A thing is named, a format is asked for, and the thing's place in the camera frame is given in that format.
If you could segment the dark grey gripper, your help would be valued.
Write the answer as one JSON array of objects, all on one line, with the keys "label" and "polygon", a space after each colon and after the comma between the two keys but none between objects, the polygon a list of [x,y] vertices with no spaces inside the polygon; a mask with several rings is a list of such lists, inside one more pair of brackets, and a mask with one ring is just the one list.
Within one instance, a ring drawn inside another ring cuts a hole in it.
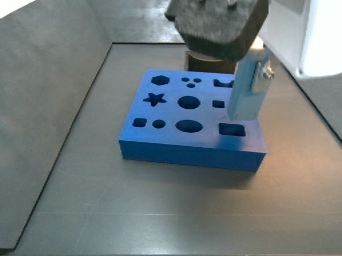
[{"label": "dark grey gripper", "polygon": [[[171,0],[164,12],[194,52],[226,61],[247,54],[269,14],[269,0]],[[251,92],[269,90],[275,73],[258,62]]]}]

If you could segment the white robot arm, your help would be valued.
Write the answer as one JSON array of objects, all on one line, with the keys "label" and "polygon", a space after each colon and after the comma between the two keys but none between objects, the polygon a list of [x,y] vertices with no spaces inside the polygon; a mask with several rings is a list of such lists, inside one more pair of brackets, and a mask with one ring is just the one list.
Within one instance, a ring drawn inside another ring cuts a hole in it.
[{"label": "white robot arm", "polygon": [[188,48],[238,61],[261,38],[306,91],[342,90],[342,0],[171,0]]}]

